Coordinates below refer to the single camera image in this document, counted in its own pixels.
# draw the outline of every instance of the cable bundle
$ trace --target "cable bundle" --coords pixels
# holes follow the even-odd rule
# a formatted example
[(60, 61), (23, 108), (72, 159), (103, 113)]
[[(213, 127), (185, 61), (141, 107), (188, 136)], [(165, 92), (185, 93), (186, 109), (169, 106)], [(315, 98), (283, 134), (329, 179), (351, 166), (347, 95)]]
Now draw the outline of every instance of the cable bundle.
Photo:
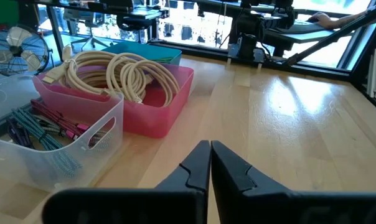
[[(84, 66), (106, 66), (106, 70), (77, 72)], [(131, 53), (113, 54), (104, 51), (85, 51), (66, 60), (61, 67), (53, 68), (43, 81), (59, 80), (61, 85), (88, 93), (116, 95), (123, 93), (126, 100), (142, 103), (145, 87), (153, 80), (164, 89), (167, 106), (180, 88), (169, 70), (157, 62)]]
[[(54, 151), (63, 147), (61, 143), (42, 129), (40, 124), (29, 112), (17, 109), (12, 110), (12, 115), (23, 128), (39, 140), (46, 151)], [(73, 177), (76, 170), (82, 168), (82, 165), (65, 151), (53, 152), (50, 154), (50, 158), (55, 168), (67, 177)]]
[(8, 135), (16, 144), (34, 149), (29, 133), (24, 127), (17, 127), (17, 123), (15, 121), (11, 121), (10, 119), (7, 119), (7, 123)]
[[(71, 120), (64, 118), (62, 113), (48, 108), (45, 104), (40, 103), (37, 100), (31, 100), (31, 103), (33, 109), (42, 115), (36, 116), (36, 118), (43, 121), (41, 123), (42, 128), (49, 133), (76, 140), (88, 129), (88, 126), (74, 123)], [(90, 139), (88, 146), (93, 147), (99, 140), (101, 140), (102, 136), (104, 136), (105, 134), (106, 131), (98, 131), (97, 133), (95, 133), (94, 136), (92, 136), (92, 138)], [(106, 147), (107, 145), (104, 145), (103, 147), (98, 147), (97, 149), (104, 151)]]
[[(73, 138), (70, 137), (70, 135), (67, 134), (67, 131), (62, 129), (60, 126), (53, 123), (50, 119), (46, 118), (45, 116), (41, 115), (33, 115), (34, 118), (40, 123), (41, 127), (49, 134), (58, 135), (63, 138), (70, 138), (73, 140)], [(90, 139), (90, 142), (88, 143), (89, 147), (93, 147), (98, 141), (101, 140), (102, 136), (106, 134), (106, 131), (98, 131), (95, 133), (95, 135)]]
[(66, 135), (69, 138), (76, 140), (79, 136), (81, 136), (84, 133), (85, 130), (78, 128), (78, 124), (73, 123), (67, 118), (64, 118), (62, 113), (51, 110), (43, 103), (40, 103), (37, 100), (31, 100), (31, 103), (33, 109), (35, 109), (38, 113), (51, 120), (53, 125), (59, 126), (62, 129), (64, 129)]

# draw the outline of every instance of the chair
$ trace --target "chair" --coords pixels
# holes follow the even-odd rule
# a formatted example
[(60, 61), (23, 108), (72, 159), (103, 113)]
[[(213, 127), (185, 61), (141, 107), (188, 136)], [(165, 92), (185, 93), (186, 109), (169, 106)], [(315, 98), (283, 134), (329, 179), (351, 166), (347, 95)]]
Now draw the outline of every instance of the chair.
[(118, 16), (116, 23), (121, 30), (138, 31), (138, 43), (141, 43), (141, 30), (148, 29), (152, 25), (150, 19), (137, 19), (127, 16)]
[(102, 41), (96, 39), (93, 35), (93, 28), (100, 27), (105, 22), (105, 14), (98, 13), (98, 12), (85, 12), (85, 11), (78, 11), (73, 9), (65, 9), (63, 13), (63, 19), (72, 21), (72, 22), (84, 22), (86, 27), (90, 28), (90, 37), (72, 41), (70, 45), (72, 49), (74, 49), (74, 44), (77, 43), (84, 43), (82, 47), (82, 51), (84, 46), (87, 43), (91, 43), (92, 47), (95, 48), (95, 44), (100, 44), (104, 47), (109, 47), (108, 45), (104, 44)]

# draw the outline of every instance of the person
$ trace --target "person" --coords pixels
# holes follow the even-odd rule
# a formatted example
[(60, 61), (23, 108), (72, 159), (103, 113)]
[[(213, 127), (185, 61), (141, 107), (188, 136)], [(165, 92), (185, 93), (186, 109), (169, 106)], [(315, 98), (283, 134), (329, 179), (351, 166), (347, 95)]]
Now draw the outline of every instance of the person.
[(327, 14), (323, 12), (317, 12), (314, 15), (312, 15), (308, 21), (317, 21), (316, 23), (322, 26), (325, 29), (337, 29), (337, 28), (342, 28), (345, 25), (349, 24), (350, 22), (358, 19), (359, 17), (363, 16), (366, 14), (367, 11), (365, 10), (364, 12), (350, 15), (350, 16), (345, 16), (342, 17), (338, 20), (332, 20)]

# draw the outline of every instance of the white object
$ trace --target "white object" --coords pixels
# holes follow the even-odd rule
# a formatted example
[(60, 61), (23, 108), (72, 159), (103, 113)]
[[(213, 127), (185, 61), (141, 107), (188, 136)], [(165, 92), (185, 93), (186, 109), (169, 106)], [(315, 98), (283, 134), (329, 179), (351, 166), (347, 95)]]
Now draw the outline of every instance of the white object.
[(230, 66), (231, 66), (231, 58), (229, 57), (227, 59), (227, 68), (230, 68)]
[(257, 74), (259, 74), (260, 72), (261, 72), (261, 68), (263, 67), (263, 64), (262, 63), (259, 63), (258, 65), (257, 65)]
[(11, 46), (19, 47), (22, 45), (23, 41), (28, 37), (32, 37), (32, 34), (29, 31), (22, 29), (20, 27), (12, 27), (8, 31), (7, 43)]
[(66, 61), (72, 58), (72, 47), (70, 45), (66, 45), (62, 49), (62, 60)]
[(27, 69), (32, 72), (36, 71), (40, 68), (41, 62), (39, 58), (30, 50), (24, 50), (21, 53), (21, 57), (26, 61), (27, 63)]
[(376, 98), (376, 49), (374, 54), (370, 56), (367, 94), (371, 98)]

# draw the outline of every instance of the wooden table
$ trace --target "wooden table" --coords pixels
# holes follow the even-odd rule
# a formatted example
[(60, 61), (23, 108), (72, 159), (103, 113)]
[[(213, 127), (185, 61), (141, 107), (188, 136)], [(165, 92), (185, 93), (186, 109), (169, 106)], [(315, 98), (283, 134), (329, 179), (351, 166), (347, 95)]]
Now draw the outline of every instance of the wooden table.
[[(201, 139), (218, 139), (291, 189), (376, 191), (376, 108), (351, 84), (195, 57), (181, 65), (195, 88), (170, 133), (124, 133), (96, 187), (154, 187)], [(40, 223), (47, 195), (0, 179), (0, 223)]]

